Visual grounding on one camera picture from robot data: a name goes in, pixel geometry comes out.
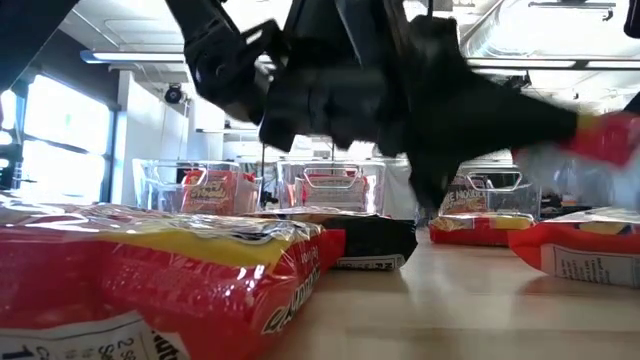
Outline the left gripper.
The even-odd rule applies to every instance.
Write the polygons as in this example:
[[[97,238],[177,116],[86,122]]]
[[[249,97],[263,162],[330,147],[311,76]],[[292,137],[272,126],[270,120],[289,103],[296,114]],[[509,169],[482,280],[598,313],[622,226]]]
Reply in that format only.
[[[402,58],[408,21],[396,0],[297,0],[288,49],[269,86],[260,140],[290,151],[298,135],[321,135],[399,152],[409,102]],[[473,72],[452,18],[414,19],[414,144],[436,153],[481,155],[568,140],[578,114]],[[438,210],[460,161],[411,151],[409,183],[419,205]]]

